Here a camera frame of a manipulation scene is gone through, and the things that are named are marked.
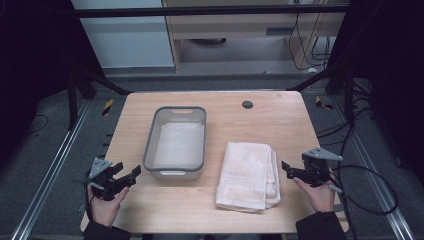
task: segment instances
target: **white cabinet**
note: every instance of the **white cabinet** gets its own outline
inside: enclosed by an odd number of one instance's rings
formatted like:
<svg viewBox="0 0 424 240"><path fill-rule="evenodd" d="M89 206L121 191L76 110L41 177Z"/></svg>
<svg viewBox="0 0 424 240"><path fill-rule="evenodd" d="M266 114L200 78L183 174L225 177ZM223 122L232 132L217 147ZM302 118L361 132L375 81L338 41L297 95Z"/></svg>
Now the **white cabinet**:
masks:
<svg viewBox="0 0 424 240"><path fill-rule="evenodd" d="M72 0L75 9L162 7L160 0ZM82 18L104 69L174 67L164 17Z"/></svg>

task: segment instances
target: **gray floor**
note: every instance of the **gray floor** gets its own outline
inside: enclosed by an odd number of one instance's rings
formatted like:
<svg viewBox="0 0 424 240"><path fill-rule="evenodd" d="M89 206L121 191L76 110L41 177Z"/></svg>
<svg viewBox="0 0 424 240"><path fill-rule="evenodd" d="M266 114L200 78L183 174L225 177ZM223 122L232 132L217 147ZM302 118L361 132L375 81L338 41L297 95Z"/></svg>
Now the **gray floor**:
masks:
<svg viewBox="0 0 424 240"><path fill-rule="evenodd" d="M178 73L149 73L111 80L132 91L246 90L285 89L311 75L308 70L296 69L287 46L278 38L227 39L221 45L187 41L181 60ZM317 64L314 68L319 71L320 62ZM323 94L324 83L321 81L303 93L317 135L323 134L321 130L343 122L343 116L337 109L328 110L315 104L317 95L322 97L324 104L334 106L338 106L343 99L341 95L328 97ZM98 85L96 88L98 94L94 100L80 99L79 106L87 106L84 121L71 149L65 152L63 165L59 166L59 174L53 179L54 184L38 212L37 220L30 226L32 237L81 239L77 236L81 234L79 223L83 211L78 209L83 203L83 191L73 179L82 179L94 157L107 152L107 143L111 140L109 134L113 134L125 103L125 96ZM114 99L111 111L107 116L102 116L105 102L110 98ZM358 102L358 109L366 106L366 102ZM2 170L0 175L0 239L9 239L17 229L67 136L66 92L43 100L39 104L38 114L40 116L35 118L28 130L33 133L25 136L16 149L13 164ZM399 208L395 214L376 216L351 204L350 212L357 235L359 239L424 239L424 229L421 227L424 222L421 208L424 188L411 170L396 167L395 156L371 116L372 112L365 112L356 121L354 133L346 144L343 164L364 165L369 164L367 159L370 160L371 167L393 185L399 196ZM346 133L347 128L320 138L320 144L339 153L341 144L331 143L343 140ZM382 195L381 189L370 175L360 170L346 169L342 170L342 176L349 196L362 205L381 210L380 206L384 204L384 199L378 197ZM399 232L405 232L393 228L396 220L404 220L413 236L400 236ZM289 235L289 239L296 239L296 235Z"/></svg>

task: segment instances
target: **cabinet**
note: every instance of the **cabinet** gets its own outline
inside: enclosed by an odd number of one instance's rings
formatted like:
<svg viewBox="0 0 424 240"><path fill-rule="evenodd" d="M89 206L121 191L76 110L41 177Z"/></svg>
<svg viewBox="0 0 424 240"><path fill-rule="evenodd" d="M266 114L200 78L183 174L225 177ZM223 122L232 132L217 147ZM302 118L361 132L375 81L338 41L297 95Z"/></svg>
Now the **cabinet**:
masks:
<svg viewBox="0 0 424 240"><path fill-rule="evenodd" d="M72 0L75 9L162 7L160 0ZM105 73L174 62L164 17L83 18L82 25Z"/></svg>
<svg viewBox="0 0 424 240"><path fill-rule="evenodd" d="M346 0L313 0L313 4L346 3ZM164 7L285 5L289 0L163 0ZM245 14L166 17L176 68L184 39L286 37L295 64L305 65L315 37L337 36L344 13Z"/></svg>

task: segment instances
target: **aluminum rail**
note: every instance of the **aluminum rail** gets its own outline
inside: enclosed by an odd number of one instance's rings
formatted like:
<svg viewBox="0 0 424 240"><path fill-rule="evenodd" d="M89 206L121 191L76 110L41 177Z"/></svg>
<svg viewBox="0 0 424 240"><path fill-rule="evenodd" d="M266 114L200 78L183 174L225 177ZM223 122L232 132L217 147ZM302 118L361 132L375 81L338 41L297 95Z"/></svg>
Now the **aluminum rail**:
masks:
<svg viewBox="0 0 424 240"><path fill-rule="evenodd" d="M43 208L47 197L49 196L50 190L52 189L53 184L57 176L59 175L60 170L62 169L63 163L65 162L65 159L68 156L72 144L74 143L78 132L81 129L82 123L84 122L85 117L87 116L87 111L90 107L90 103L91 102L87 100L83 101L83 106L81 106L81 110L79 113L79 120L77 121L75 127L72 130L69 130L66 134L62 145L56 153L56 156L53 162L51 163L50 168L46 173L46 176L44 177L43 182L38 188L37 193L35 194L30 206L26 210L22 220L13 232L11 238L12 240L25 240L28 238L35 224L35 221L37 220L38 215L40 214L40 211Z"/></svg>
<svg viewBox="0 0 424 240"><path fill-rule="evenodd" d="M335 108L338 111L340 117L343 119L343 121L346 122L346 118L342 112L341 109L343 106L343 103L341 103L341 100L335 97L330 96L330 99L332 102L335 103ZM361 138L356 133L356 131L353 131L351 141L353 144L353 147L358 154L359 162L362 166L369 168L375 172L378 172L376 167L374 166L371 157L368 155L365 146L363 145ZM392 194L388 187L385 185L385 183L379 179L374 174L366 173L369 183L371 184L371 187L374 189L375 195L377 196L377 199L380 203L380 206L384 210L389 210L391 206L394 204L394 199L392 197ZM397 208L394 212L391 214L386 215L387 220L389 221L389 224L391 225L393 232L395 233L396 237L399 240L414 240L415 237L409 228L408 223L406 222L402 212L399 208Z"/></svg>

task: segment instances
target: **black pole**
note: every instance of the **black pole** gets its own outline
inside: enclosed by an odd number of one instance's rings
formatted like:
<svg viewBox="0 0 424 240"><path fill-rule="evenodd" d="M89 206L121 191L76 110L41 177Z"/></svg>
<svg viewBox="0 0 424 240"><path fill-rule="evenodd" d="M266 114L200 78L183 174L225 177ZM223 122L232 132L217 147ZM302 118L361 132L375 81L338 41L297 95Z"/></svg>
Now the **black pole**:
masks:
<svg viewBox="0 0 424 240"><path fill-rule="evenodd" d="M83 9L75 11L50 11L50 15L77 18L153 17L190 15L234 15L234 14L276 14L276 13L338 13L347 12L349 4L315 5L257 5L257 6L202 6L165 8L122 8Z"/></svg>
<svg viewBox="0 0 424 240"><path fill-rule="evenodd" d="M68 84L68 101L69 101L69 127L71 130L78 119L78 106L77 106L77 92L75 86L75 79L72 76L72 72L67 72L67 84Z"/></svg>
<svg viewBox="0 0 424 240"><path fill-rule="evenodd" d="M347 66L347 79L345 82L345 117L351 127L355 126L355 116L353 114L353 69Z"/></svg>

